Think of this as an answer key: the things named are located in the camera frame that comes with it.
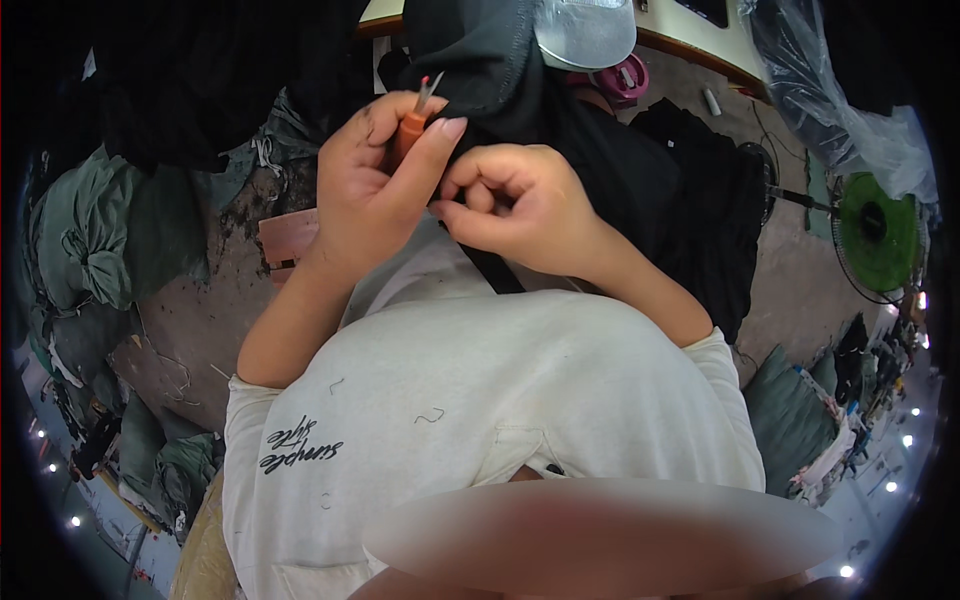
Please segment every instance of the hand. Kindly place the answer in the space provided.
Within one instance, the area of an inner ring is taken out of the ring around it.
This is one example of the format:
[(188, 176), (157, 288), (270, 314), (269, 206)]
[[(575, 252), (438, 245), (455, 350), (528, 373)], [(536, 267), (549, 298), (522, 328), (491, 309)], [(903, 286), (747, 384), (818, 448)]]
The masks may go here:
[[(460, 188), (466, 188), (466, 206), (450, 200)], [(513, 206), (496, 200), (494, 191)], [(593, 212), (566, 159), (547, 146), (473, 148), (450, 167), (430, 212), (460, 243), (534, 271), (588, 281), (612, 243), (622, 240)]]
[[(354, 114), (317, 153), (320, 232), (308, 254), (335, 261), (358, 281), (399, 251), (437, 187), (467, 119), (437, 119), (392, 176), (380, 171), (386, 145), (417, 103), (414, 92), (392, 92)], [(433, 97), (432, 114), (446, 105)]]

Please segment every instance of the pink spool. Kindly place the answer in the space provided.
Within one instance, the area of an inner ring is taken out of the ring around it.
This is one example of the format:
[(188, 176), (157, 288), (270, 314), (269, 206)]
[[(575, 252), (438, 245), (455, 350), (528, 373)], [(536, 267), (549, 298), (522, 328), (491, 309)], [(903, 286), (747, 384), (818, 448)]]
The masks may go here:
[(636, 99), (650, 85), (647, 67), (631, 53), (624, 61), (593, 73), (570, 73), (569, 84), (593, 84), (607, 98), (614, 110), (635, 107)]

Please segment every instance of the orange handle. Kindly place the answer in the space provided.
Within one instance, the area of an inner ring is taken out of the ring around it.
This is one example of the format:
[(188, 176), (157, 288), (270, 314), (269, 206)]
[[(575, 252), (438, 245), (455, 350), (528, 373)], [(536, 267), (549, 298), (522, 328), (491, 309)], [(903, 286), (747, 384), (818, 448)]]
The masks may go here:
[(414, 142), (423, 135), (423, 125), (425, 123), (426, 116), (415, 112), (408, 112), (400, 121), (400, 126), (396, 128), (396, 142), (394, 142), (394, 168), (399, 166), (403, 158), (410, 152)]

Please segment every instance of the shirt pocket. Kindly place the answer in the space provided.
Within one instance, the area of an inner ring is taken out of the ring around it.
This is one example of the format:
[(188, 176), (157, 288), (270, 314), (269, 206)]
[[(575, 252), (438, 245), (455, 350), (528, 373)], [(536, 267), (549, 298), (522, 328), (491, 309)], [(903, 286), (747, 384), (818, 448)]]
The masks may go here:
[(274, 564), (273, 570), (288, 600), (347, 600), (373, 576), (367, 563), (325, 568)]

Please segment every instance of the white t-shirt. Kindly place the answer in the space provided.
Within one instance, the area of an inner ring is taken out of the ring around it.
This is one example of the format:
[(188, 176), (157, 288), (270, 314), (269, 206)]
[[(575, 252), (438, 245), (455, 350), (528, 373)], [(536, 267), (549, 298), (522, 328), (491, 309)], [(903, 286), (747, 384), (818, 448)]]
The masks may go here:
[(719, 329), (680, 349), (617, 300), (497, 296), (436, 231), (369, 279), (289, 388), (230, 381), (224, 536), (251, 600), (346, 598), (384, 567), (370, 518), (523, 465), (763, 492)]

